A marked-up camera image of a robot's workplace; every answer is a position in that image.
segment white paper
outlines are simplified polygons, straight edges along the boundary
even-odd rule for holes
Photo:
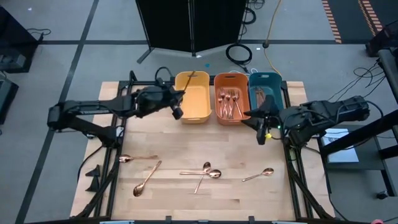
[[[327,145],[337,139],[348,134],[348,129],[343,128],[329,128],[326,130],[325,136],[322,137],[323,145]],[[359,162],[356,155],[355,148],[348,150],[340,150],[328,156],[328,162]]]

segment yellow bin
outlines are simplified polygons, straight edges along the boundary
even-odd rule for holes
[[[181,72],[175,77],[175,89],[183,90],[192,72]],[[210,76],[206,72],[196,71],[185,90],[181,109],[181,120],[186,124],[199,124],[208,120],[210,109]]]

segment wooden tabletop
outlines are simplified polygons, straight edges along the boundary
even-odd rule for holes
[[[292,105],[307,101],[302,82],[288,82]],[[133,90],[143,86],[134,86]],[[118,82],[104,82],[100,100],[116,96]],[[211,86],[211,108],[215,107]],[[257,145],[256,133],[246,126],[222,126],[215,113],[204,124],[182,124],[163,109],[145,118],[127,121],[123,154],[130,156],[158,155],[162,164],[149,179],[140,197],[132,194],[158,162],[157,159],[135,160],[121,164],[113,206],[114,220],[295,220],[287,168],[282,143],[268,139],[265,146]],[[112,115],[96,115],[93,122],[108,126]],[[90,140],[85,156],[101,145]],[[318,149],[316,140],[308,146]],[[72,215],[81,212],[94,196],[85,190],[92,177],[84,174],[103,165],[105,149],[93,156],[82,168],[72,206]],[[307,185],[311,193],[330,214],[334,215],[328,199],[326,179],[319,154],[302,151]],[[202,170],[209,161],[213,169],[222,171],[219,179],[205,177],[195,195],[198,175],[179,175],[182,170]],[[242,182],[245,177],[260,173],[267,167],[275,170],[270,177],[260,176]],[[108,190],[104,194],[101,214],[105,214]],[[302,194],[297,186],[302,216],[305,217]]]

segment floor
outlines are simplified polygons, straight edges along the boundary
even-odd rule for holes
[[[265,38],[276,2],[267,0],[256,11],[257,21],[248,26],[243,39]],[[48,147],[45,139],[51,139],[46,126],[48,108],[59,99],[96,99],[101,82],[127,80],[130,70],[139,80],[153,80],[160,66],[169,67],[173,73],[204,70],[211,75],[239,70],[225,57],[225,47],[202,52],[200,58],[155,49],[138,64],[136,60],[147,50],[146,45],[81,45],[78,40],[144,40],[133,0],[0,0],[0,4],[25,28],[51,29],[45,40],[76,40],[40,45],[29,73],[9,75],[20,88],[6,123],[0,127],[2,223],[16,220],[40,152]],[[283,0],[273,28],[271,40],[334,40],[321,1]],[[309,100],[328,99],[355,78],[356,67],[369,68],[374,63],[374,58],[365,55],[364,45],[296,43],[274,44],[267,53],[284,80],[304,82]],[[271,71],[263,52],[257,49],[261,45],[248,47],[253,51],[249,68]],[[235,49],[232,54],[239,58],[246,52]],[[364,88],[366,84],[367,81],[360,81],[345,97],[365,95],[370,91]],[[384,113],[397,109],[386,81],[367,99],[377,103]],[[364,124],[378,117],[372,108]],[[68,218],[86,142],[78,133],[55,134],[25,222]],[[395,140],[380,142],[386,147]],[[387,163],[398,186],[398,160]],[[378,172],[329,172],[329,176],[331,199],[349,220],[369,222],[398,215],[398,198],[374,199],[376,192],[384,190]]]

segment teal bin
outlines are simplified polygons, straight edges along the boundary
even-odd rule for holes
[[[280,84],[282,77],[274,72],[256,72],[249,77],[249,98],[251,109],[257,109],[256,89],[262,89],[265,96],[272,95],[278,109],[284,108]]]

